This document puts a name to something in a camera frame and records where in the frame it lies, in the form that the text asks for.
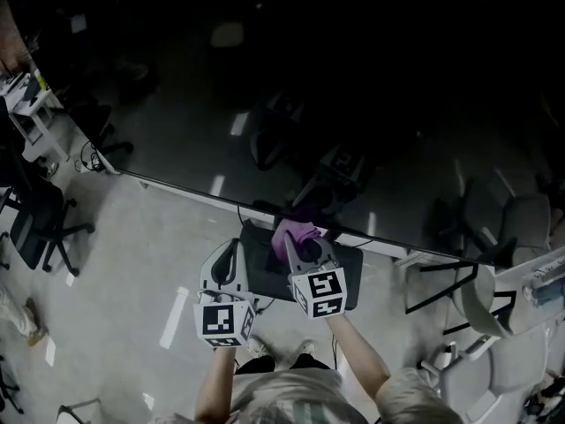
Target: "shoe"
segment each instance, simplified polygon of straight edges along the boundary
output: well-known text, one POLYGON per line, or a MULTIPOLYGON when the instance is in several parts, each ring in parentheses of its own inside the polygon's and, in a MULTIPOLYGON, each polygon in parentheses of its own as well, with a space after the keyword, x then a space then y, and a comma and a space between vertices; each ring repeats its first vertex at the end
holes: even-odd
POLYGON ((535 307, 539 307, 538 300, 534 298, 533 289, 530 286, 524 286, 522 288, 522 294, 524 295, 524 298, 526 299, 526 301, 529 301, 535 307))
POLYGON ((57 172, 59 168, 59 163, 58 162, 53 162, 50 166, 47 167, 47 180, 50 180, 53 175, 57 172))
POLYGON ((318 354, 318 345, 311 340, 304 341, 297 350, 297 358, 303 353, 311 355, 312 358, 316 358, 316 355, 318 354))
POLYGON ((34 331, 31 336, 27 339, 27 345, 33 347, 38 342, 40 342, 45 335, 47 335, 47 330, 45 327, 38 327, 36 331, 34 331))
POLYGON ((247 339, 247 350, 254 358, 264 356, 273 357, 273 354, 269 351, 265 343, 254 335, 249 336, 249 339, 247 339))
POLYGON ((32 315, 34 324, 37 327, 37 330, 34 331, 27 339, 27 345, 33 347, 45 337, 45 335, 47 334, 47 329, 45 329, 45 327, 42 327, 41 325, 41 320, 39 318, 39 313, 37 312, 37 306, 35 305, 34 299, 32 299, 31 297, 27 299, 25 307, 29 310, 30 314, 32 315))
POLYGON ((37 312, 37 306, 35 305, 34 299, 31 297, 27 299, 25 307, 29 309, 29 312, 32 314, 34 324, 37 325, 37 327, 41 327, 41 319, 39 318, 39 313, 37 312))

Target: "cable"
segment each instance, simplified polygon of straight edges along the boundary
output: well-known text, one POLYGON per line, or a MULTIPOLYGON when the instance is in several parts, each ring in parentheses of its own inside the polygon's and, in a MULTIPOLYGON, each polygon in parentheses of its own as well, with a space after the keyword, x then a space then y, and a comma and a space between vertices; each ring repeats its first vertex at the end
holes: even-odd
POLYGON ((265 311, 267 311, 269 309, 269 307, 273 304, 274 301, 275 301, 275 299, 272 299, 271 302, 268 305, 266 305, 264 308, 258 309, 256 314, 262 315, 265 311))
POLYGON ((332 335, 332 352, 334 353, 334 368, 337 370, 337 339, 332 335))
POLYGON ((101 162, 100 157, 98 156, 98 151, 96 151, 96 148, 94 147, 94 145, 90 141, 87 141, 82 146, 82 149, 80 150, 80 159, 77 159, 77 160, 74 161, 74 169, 76 171, 80 172, 80 167, 77 167, 77 162, 80 162, 80 164, 82 164, 87 170, 95 171, 97 173, 104 171, 105 168, 106 168, 103 165, 103 163, 101 162), (90 145, 90 148, 93 150, 93 152, 90 154, 90 163, 92 164, 92 167, 89 167, 88 163, 85 162, 82 158, 87 145, 90 145))
POLYGON ((262 240, 255 238, 255 236, 253 236, 252 232, 249 231, 249 228, 245 225, 244 219, 241 217, 241 213, 239 212, 239 206, 237 206, 237 216, 239 217, 239 222, 241 223, 241 225, 245 229, 245 232, 247 232, 247 234, 249 234, 251 236, 251 238, 253 240, 255 240, 255 242, 257 242, 258 244, 260 244, 262 246, 270 246, 268 243, 263 242, 262 240))

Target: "person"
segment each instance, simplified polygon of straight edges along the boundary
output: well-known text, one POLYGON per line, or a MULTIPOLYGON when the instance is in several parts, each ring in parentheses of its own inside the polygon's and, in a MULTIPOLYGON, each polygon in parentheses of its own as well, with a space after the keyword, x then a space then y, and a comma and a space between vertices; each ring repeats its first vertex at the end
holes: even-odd
POLYGON ((527 301, 535 307, 541 307, 550 301, 565 297, 565 277, 537 288, 526 285, 522 292, 527 301))
MULTIPOLYGON (((350 369, 376 403, 384 424, 462 424, 416 369, 390 374, 380 355, 343 314, 326 322, 350 369)), ((194 421, 216 423, 367 423, 340 393, 341 376, 316 360, 316 345, 302 344, 294 365, 274 372, 275 357, 257 337, 249 338, 253 360, 235 375, 235 347, 218 348, 200 387, 194 421)), ((186 424, 180 415, 154 424, 186 424)))
POLYGON ((47 331, 41 326, 33 299, 27 299, 24 306, 19 305, 10 290, 0 282, 0 318, 10 321, 19 334, 33 347, 40 342, 47 331))

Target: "black mesh chair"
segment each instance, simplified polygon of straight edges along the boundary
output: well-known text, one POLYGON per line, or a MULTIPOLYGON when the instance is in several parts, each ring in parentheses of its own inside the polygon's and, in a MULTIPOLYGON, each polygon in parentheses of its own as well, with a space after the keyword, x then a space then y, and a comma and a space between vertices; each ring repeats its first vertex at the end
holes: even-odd
MULTIPOLYGON (((4 357, 0 356, 0 361, 4 361, 4 357)), ((6 403, 5 403, 5 399, 6 399, 16 409, 16 412, 18 412, 19 414, 24 414, 24 411, 21 408, 19 408, 14 402, 14 399, 9 391, 18 392, 19 386, 16 384, 14 385, 6 384, 6 382, 4 381, 2 366, 0 365, 0 393, 2 393, 2 395, 0 396, 0 412, 3 412, 4 408, 6 407, 6 403)))
MULTIPOLYGON (((4 99, 0 99, 0 127, 11 125, 4 99)), ((51 271, 49 259, 55 248, 69 271, 77 276, 79 269, 73 267, 64 249, 63 239, 79 231, 94 232, 90 223, 64 227, 64 219, 69 207, 75 207, 75 200, 64 201, 63 192, 31 169, 31 163, 23 158, 12 138, 15 133, 0 129, 5 136, 0 140, 0 177, 13 187, 19 203, 12 207, 19 212, 10 230, 10 239, 19 255, 30 269, 35 269, 45 247, 48 246, 43 261, 43 270, 51 271)))
POLYGON ((73 424, 89 424, 90 421, 89 420, 84 421, 82 418, 80 418, 77 415, 76 411, 80 408, 84 408, 86 406, 93 404, 100 404, 100 399, 96 398, 92 400, 87 400, 86 402, 80 402, 79 404, 75 404, 75 405, 61 405, 56 415, 56 422, 57 423, 72 422, 73 424))

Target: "white chair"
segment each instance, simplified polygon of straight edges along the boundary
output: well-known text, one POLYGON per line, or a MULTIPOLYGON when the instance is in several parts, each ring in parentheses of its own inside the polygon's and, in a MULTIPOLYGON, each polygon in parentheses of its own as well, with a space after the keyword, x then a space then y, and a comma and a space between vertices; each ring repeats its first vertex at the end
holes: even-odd
MULTIPOLYGON (((467 276, 468 273, 465 272, 467 269, 457 271, 456 281, 460 276, 467 276)), ((480 265, 475 279, 463 284, 451 297, 456 310, 468 322, 446 329, 443 332, 444 336, 472 327, 481 335, 485 335, 483 351, 498 339, 512 336, 509 320, 516 303, 516 291, 496 291, 496 275, 493 267, 480 265), (508 298, 509 302, 491 311, 496 298, 508 298)))
POLYGON ((56 416, 56 424, 98 424, 100 423, 100 413, 98 413, 100 411, 98 410, 99 407, 93 409, 93 407, 90 406, 96 406, 96 404, 100 404, 99 398, 80 402, 75 405, 61 405, 56 416), (78 409, 81 408, 83 409, 83 412, 85 412, 81 414, 83 416, 89 416, 88 420, 84 420, 85 418, 81 418, 77 414, 78 409))
POLYGON ((494 169, 487 182, 469 181, 460 219, 463 233, 471 241, 465 257, 472 258, 512 238, 516 238, 516 245, 506 260, 507 267, 551 251, 549 199, 541 193, 517 196, 498 169, 494 169))
POLYGON ((482 337, 460 352, 452 344, 434 363, 421 362, 441 398, 467 424, 483 422, 504 394, 533 387, 546 372, 545 325, 497 341, 485 350, 486 344, 482 337))

